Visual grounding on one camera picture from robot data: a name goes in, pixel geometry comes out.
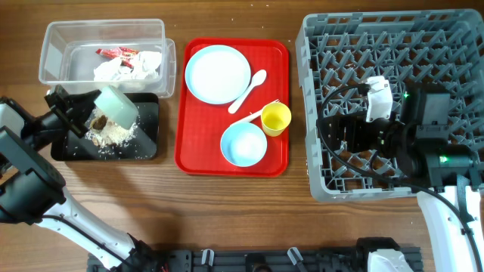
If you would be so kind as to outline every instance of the clear plastic bin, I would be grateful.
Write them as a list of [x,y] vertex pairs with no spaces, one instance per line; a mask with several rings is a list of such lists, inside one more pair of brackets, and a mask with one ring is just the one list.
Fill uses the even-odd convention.
[[[108,61],[96,50],[118,46],[140,51],[158,51],[162,63],[155,79],[111,82],[94,81],[94,69]],[[81,94],[118,86],[123,92],[152,92],[170,97],[175,88],[175,44],[165,39],[165,26],[159,19],[84,20],[53,22],[47,27],[40,57],[39,80],[46,85],[62,85],[71,94]]]

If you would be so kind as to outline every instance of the blue bowl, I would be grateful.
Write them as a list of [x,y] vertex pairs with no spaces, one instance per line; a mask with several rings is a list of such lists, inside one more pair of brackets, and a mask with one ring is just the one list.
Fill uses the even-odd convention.
[[258,163],[267,150],[265,134],[257,125],[242,122],[229,126],[220,140],[222,155],[239,167]]

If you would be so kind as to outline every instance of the wooden surface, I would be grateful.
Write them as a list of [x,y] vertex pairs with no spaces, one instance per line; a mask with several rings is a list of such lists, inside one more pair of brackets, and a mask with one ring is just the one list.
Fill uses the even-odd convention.
[[[390,236],[422,248],[434,271],[430,239],[416,199],[318,203],[306,176],[305,121],[294,41],[310,13],[475,8],[462,1],[3,1],[0,5],[0,95],[33,115],[47,107],[38,80],[45,29],[56,20],[160,18],[176,43],[175,95],[162,100],[160,155],[150,162],[52,162],[74,197],[121,230],[157,248],[287,249],[351,246],[365,236]],[[185,45],[198,36],[277,39],[290,51],[290,164],[273,179],[188,176],[173,161]],[[50,159],[49,148],[41,154]],[[83,271],[87,252],[40,227],[0,225],[0,271]]]

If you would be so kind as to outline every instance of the black tray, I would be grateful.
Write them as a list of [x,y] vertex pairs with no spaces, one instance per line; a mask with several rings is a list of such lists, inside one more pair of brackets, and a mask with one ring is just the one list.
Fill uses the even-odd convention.
[[[151,93],[125,94],[137,107],[138,127],[126,144],[96,147],[91,140],[79,139],[71,131],[65,138],[52,143],[51,156],[56,161],[153,159],[157,154],[160,107],[158,96]],[[93,116],[85,123],[91,124]]]

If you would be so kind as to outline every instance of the gray dish rack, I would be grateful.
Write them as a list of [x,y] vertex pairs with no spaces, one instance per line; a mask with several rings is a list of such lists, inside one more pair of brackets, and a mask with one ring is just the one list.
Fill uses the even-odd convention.
[[[306,154],[311,194],[321,202],[376,200],[413,196],[408,187],[379,184],[330,157],[315,126],[324,116],[366,110],[354,89],[321,109],[324,98],[340,86],[369,76],[391,84],[393,110],[401,106],[406,82],[436,82],[451,92],[449,142],[466,144],[484,162],[484,23],[475,10],[310,14],[296,39],[299,86],[306,111]],[[337,151],[348,162],[369,170],[374,150]],[[376,172],[402,176],[394,159],[378,157]]]

